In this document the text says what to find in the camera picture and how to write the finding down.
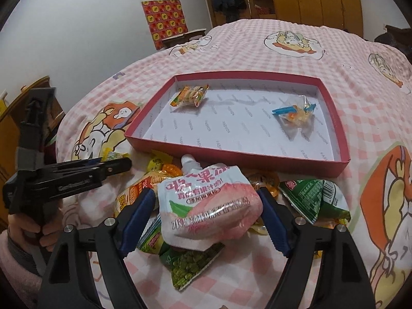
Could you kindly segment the pink fuzzy sleeve forearm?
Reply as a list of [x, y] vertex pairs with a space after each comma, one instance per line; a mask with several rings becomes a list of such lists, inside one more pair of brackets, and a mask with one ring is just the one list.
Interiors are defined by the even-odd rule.
[[22, 257], [18, 253], [17, 246], [9, 238], [8, 232], [5, 230], [1, 233], [1, 272], [19, 300], [27, 308], [37, 308], [42, 278], [25, 269], [15, 259], [13, 253], [15, 253], [16, 257]]

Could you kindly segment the person's left hand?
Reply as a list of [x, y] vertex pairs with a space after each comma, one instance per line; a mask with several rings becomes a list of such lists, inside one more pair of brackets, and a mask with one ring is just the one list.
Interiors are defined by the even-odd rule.
[[51, 221], [46, 225], [40, 226], [34, 222], [30, 217], [24, 214], [9, 214], [8, 215], [8, 235], [18, 244], [24, 251], [29, 252], [29, 246], [31, 245], [28, 240], [28, 234], [40, 234], [38, 240], [39, 246], [45, 248], [48, 252], [52, 252], [55, 244], [59, 240], [59, 237], [63, 231], [63, 214], [62, 203], [59, 203], [59, 207], [55, 215], [53, 215]]

